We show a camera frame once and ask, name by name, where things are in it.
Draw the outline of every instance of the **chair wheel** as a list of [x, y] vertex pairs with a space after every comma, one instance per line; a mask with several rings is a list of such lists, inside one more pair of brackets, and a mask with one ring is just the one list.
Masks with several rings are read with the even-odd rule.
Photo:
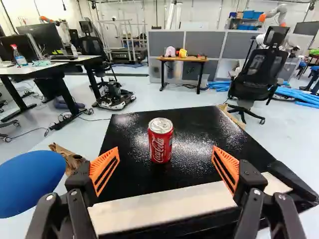
[[6, 143], [10, 143], [12, 141], [12, 138], [5, 137], [5, 138], [3, 138], [3, 141], [6, 142]]

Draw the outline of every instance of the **gray floor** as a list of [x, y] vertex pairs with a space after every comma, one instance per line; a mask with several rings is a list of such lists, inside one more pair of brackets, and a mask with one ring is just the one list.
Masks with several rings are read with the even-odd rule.
[[[116, 67], [115, 71], [147, 73], [148, 70], [147, 67], [137, 69]], [[306, 75], [299, 81], [292, 79], [291, 85], [293, 87], [306, 85], [309, 81]], [[120, 113], [210, 106], [221, 104], [227, 98], [226, 92], [217, 93], [214, 90], [208, 90], [197, 95], [195, 90], [174, 86], [168, 86], [167, 89], [160, 92], [160, 85], [150, 84], [148, 77], [119, 77], [118, 80], [123, 85], [123, 89], [134, 91], [137, 96], [137, 100]], [[86, 76], [66, 76], [65, 82], [76, 101], [83, 102], [88, 107], [94, 102], [94, 95], [88, 87]], [[25, 102], [27, 104], [39, 103], [39, 99], [28, 97]], [[0, 114], [0, 118], [14, 111], [16, 105], [11, 102], [5, 109], [6, 111]], [[108, 119], [112, 114], [107, 110], [94, 109], [94, 111], [92, 116], [83, 115], [83, 117], [90, 120]], [[40, 104], [17, 118], [21, 127], [7, 127], [1, 129], [1, 132], [15, 136], [34, 128], [48, 127], [51, 122], [57, 121], [57, 116], [62, 112], [64, 111], [55, 109], [52, 103]], [[272, 155], [288, 165], [314, 190], [319, 192], [319, 178], [317, 177], [319, 169], [317, 163], [319, 110], [298, 106], [292, 102], [271, 101], [268, 106], [265, 102], [256, 102], [253, 112], [266, 117], [266, 123], [260, 125], [255, 118], [246, 116], [246, 131]], [[48, 149], [48, 145], [52, 142], [93, 160], [98, 156], [108, 124], [108, 120], [87, 122], [76, 119], [60, 131], [51, 131], [46, 138], [43, 137], [45, 130], [40, 129], [16, 138], [11, 143], [0, 141], [0, 164], [27, 151]], [[56, 192], [60, 194], [66, 192], [63, 186], [64, 181], [65, 177], [57, 186]], [[23, 238], [33, 211], [34, 208], [9, 219], [0, 219], [1, 238]], [[307, 237], [309, 239], [318, 238], [319, 207], [302, 213], [300, 217]], [[262, 230], [259, 232], [258, 238], [270, 238], [270, 236], [267, 230]]]

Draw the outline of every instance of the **coca-cola can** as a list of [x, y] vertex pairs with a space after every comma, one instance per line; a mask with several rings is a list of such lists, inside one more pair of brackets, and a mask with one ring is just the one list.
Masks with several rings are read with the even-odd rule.
[[166, 118], [155, 118], [148, 128], [150, 158], [154, 163], [167, 163], [171, 158], [173, 123]]

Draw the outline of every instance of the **can lid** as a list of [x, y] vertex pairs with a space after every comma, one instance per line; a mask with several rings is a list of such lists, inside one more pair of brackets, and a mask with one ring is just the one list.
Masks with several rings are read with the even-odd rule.
[[173, 123], [166, 118], [155, 118], [149, 122], [149, 129], [154, 133], [164, 134], [172, 130]]

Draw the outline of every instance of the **keyboard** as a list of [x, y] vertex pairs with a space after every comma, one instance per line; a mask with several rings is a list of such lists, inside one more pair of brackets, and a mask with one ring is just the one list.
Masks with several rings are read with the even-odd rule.
[[75, 60], [78, 59], [78, 57], [76, 56], [72, 56], [72, 55], [54, 55], [51, 56], [51, 60]]

